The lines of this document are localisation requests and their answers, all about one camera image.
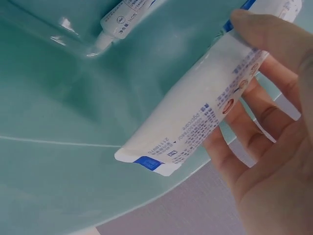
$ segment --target blue stripe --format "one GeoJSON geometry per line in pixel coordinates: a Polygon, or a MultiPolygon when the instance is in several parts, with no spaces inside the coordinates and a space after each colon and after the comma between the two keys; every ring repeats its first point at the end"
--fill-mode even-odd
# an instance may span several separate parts
{"type": "MultiPolygon", "coordinates": [[[[244,5],[242,5],[241,9],[249,10],[255,2],[256,2],[256,0],[248,0],[248,1],[245,2],[244,5]]],[[[224,30],[226,32],[229,32],[229,31],[234,29],[234,26],[233,26],[233,24],[229,20],[229,21],[227,21],[227,23],[224,25],[223,28],[224,28],[224,30]]]]}
{"type": "Polygon", "coordinates": [[[163,163],[147,157],[147,156],[142,156],[141,158],[137,159],[134,163],[140,164],[142,166],[144,166],[145,168],[154,171],[155,169],[157,169],[160,165],[162,165],[163,163]]]}

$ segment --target hand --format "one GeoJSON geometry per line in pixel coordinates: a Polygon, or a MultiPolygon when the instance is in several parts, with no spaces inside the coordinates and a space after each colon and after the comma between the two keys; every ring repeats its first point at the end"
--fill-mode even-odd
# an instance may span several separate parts
{"type": "Polygon", "coordinates": [[[226,118],[256,161],[249,168],[227,146],[220,129],[203,143],[230,187],[249,235],[313,234],[313,36],[269,15],[236,10],[235,29],[254,47],[271,55],[260,68],[301,112],[293,120],[254,78],[243,98],[269,140],[241,103],[226,118]]]}

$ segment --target finger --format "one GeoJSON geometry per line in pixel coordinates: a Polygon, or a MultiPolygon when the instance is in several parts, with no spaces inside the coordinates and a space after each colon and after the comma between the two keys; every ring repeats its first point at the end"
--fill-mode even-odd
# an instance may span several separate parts
{"type": "Polygon", "coordinates": [[[239,177],[248,170],[248,167],[228,147],[219,127],[203,142],[203,145],[214,167],[233,190],[239,177]]]}
{"type": "Polygon", "coordinates": [[[243,94],[260,125],[275,140],[278,140],[284,130],[295,121],[271,99],[266,90],[253,78],[243,94]]]}
{"type": "Polygon", "coordinates": [[[254,160],[259,161],[273,146],[273,142],[264,135],[240,102],[235,105],[225,120],[254,160]]]}
{"type": "Polygon", "coordinates": [[[231,16],[235,29],[252,46],[268,51],[285,67],[298,74],[313,55],[310,33],[272,15],[254,15],[235,10],[231,16]]]}
{"type": "Polygon", "coordinates": [[[303,67],[299,75],[299,84],[303,116],[313,143],[313,60],[303,67]]]}
{"type": "Polygon", "coordinates": [[[267,57],[259,70],[301,112],[298,75],[287,69],[271,55],[267,57]]]}

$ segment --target white tube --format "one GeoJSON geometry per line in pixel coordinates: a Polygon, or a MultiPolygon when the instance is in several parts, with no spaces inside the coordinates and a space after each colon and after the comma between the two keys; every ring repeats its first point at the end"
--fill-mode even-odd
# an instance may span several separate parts
{"type": "MultiPolygon", "coordinates": [[[[293,22],[301,0],[248,0],[244,9],[293,22]]],[[[239,100],[267,56],[251,48],[228,22],[219,40],[170,90],[115,158],[171,175],[239,100]]]]}
{"type": "Polygon", "coordinates": [[[122,0],[101,20],[103,31],[95,43],[96,47],[104,50],[114,39],[126,38],[154,2],[155,0],[122,0]]]}

